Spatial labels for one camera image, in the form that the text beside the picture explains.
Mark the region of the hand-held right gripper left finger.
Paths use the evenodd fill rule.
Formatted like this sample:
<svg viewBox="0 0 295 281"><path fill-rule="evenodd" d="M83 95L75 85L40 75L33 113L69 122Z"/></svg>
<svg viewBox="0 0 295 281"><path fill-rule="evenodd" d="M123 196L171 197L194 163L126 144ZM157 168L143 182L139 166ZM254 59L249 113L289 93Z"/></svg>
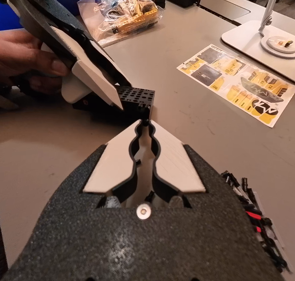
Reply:
<svg viewBox="0 0 295 281"><path fill-rule="evenodd" d="M132 196L137 188L137 164L142 121L137 120L104 146L83 193L116 196L120 203Z"/></svg>

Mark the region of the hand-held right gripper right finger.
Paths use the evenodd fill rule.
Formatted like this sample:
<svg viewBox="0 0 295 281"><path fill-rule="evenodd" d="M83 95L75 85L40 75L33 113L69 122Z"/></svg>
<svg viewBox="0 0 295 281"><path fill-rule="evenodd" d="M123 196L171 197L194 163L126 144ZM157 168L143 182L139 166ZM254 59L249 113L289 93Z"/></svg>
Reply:
<svg viewBox="0 0 295 281"><path fill-rule="evenodd" d="M155 121L148 125L151 151L155 158L152 168L152 186L156 195L169 203L174 196L205 193L196 168L185 144Z"/></svg>

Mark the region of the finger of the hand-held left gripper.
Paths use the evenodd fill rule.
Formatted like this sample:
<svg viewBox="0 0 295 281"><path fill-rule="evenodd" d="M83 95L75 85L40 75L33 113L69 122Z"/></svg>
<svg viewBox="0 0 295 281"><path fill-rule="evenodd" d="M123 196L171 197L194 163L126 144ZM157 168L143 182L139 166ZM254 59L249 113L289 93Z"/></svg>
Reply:
<svg viewBox="0 0 295 281"><path fill-rule="evenodd" d="M115 87L109 83L103 73L92 63L78 60L71 73L62 80L61 94L71 104L94 92L105 103L123 110Z"/></svg>
<svg viewBox="0 0 295 281"><path fill-rule="evenodd" d="M132 87L123 73L119 71L119 68L115 66L115 62L85 32L79 31L79 44L91 62L98 68L102 68L115 84L118 83L120 86Z"/></svg>

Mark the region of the black perforated block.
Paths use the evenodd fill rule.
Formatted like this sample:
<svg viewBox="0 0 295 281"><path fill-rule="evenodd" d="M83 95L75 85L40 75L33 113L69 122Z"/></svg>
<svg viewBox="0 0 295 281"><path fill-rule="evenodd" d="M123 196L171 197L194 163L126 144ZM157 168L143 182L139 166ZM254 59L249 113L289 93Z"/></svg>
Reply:
<svg viewBox="0 0 295 281"><path fill-rule="evenodd" d="M133 123L137 120L148 120L150 118L155 91L118 85L116 85L116 90L123 110L116 105L108 105L94 92L72 104L72 107L91 112L95 117L106 121Z"/></svg>

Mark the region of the pile of black plastic pins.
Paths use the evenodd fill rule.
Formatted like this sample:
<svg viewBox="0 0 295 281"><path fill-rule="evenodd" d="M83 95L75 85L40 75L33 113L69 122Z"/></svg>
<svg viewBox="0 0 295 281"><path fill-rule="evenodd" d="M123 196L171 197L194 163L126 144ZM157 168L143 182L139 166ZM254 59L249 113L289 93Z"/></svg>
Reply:
<svg viewBox="0 0 295 281"><path fill-rule="evenodd" d="M294 269L286 256L284 245L278 235L275 224L270 218L265 216L257 192L254 192L248 186L248 179L243 177L241 182L238 182L235 176L228 171L221 173L221 176L235 192L252 224L258 241L277 270L281 274L283 272L293 274Z"/></svg>

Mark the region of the person's left hand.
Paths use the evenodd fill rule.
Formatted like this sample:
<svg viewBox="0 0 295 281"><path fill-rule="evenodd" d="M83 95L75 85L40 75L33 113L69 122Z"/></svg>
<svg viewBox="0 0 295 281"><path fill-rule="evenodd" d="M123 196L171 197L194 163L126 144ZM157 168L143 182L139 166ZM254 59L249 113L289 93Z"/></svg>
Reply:
<svg viewBox="0 0 295 281"><path fill-rule="evenodd" d="M62 86L62 77L69 74L67 66L54 54L41 50L42 42L24 29L0 32L0 80L12 86L11 78L31 70L48 76L31 76L32 90L54 94Z"/></svg>

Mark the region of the plastic bag of yellow parts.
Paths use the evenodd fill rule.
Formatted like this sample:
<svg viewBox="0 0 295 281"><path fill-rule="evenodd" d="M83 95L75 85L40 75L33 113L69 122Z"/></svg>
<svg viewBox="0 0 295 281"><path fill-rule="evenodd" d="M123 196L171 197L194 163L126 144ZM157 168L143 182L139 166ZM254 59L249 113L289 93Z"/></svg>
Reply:
<svg viewBox="0 0 295 281"><path fill-rule="evenodd" d="M77 5L88 32L102 47L153 27L164 14L152 0L79 0Z"/></svg>

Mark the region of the yellow sticker sheet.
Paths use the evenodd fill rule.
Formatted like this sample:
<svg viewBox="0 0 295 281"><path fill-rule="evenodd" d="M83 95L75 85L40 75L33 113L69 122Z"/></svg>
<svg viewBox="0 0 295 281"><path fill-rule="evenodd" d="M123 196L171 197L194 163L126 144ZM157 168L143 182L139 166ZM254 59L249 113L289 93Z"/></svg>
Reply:
<svg viewBox="0 0 295 281"><path fill-rule="evenodd" d="M213 44L177 70L270 128L294 97L293 84Z"/></svg>

